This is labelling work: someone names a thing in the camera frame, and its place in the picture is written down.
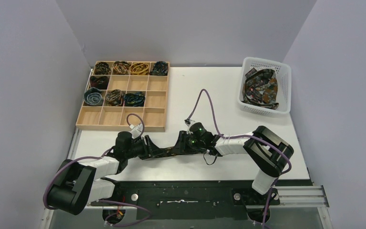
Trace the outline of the black gold floral tie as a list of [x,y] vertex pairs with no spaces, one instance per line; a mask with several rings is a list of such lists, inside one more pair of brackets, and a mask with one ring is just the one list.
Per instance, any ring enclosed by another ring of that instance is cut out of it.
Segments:
[[179,147],[156,148],[151,152],[152,158],[173,157],[184,153]]

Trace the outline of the wooden compartment tray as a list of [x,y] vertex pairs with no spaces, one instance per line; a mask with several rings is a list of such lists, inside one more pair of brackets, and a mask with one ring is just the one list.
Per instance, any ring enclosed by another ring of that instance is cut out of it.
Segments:
[[76,121],[81,130],[164,132],[171,68],[166,61],[97,61]]

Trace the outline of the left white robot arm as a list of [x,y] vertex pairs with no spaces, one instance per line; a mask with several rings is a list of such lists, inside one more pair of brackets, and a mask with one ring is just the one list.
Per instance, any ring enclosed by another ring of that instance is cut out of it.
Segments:
[[128,160],[148,159],[167,150],[156,146],[149,136],[133,137],[131,132],[119,132],[115,144],[100,157],[85,156],[63,161],[43,195],[44,206],[80,214],[92,201],[104,199],[110,205],[121,201],[122,192],[105,176],[121,173]]

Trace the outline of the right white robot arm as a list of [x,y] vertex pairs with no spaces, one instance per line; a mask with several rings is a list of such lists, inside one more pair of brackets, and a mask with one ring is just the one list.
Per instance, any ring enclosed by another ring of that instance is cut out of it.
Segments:
[[218,135],[195,122],[187,131],[179,133],[178,140],[167,151],[172,155],[210,154],[216,157],[248,155],[259,167],[252,189],[264,195],[274,182],[290,170],[293,147],[265,126],[259,126],[243,135]]

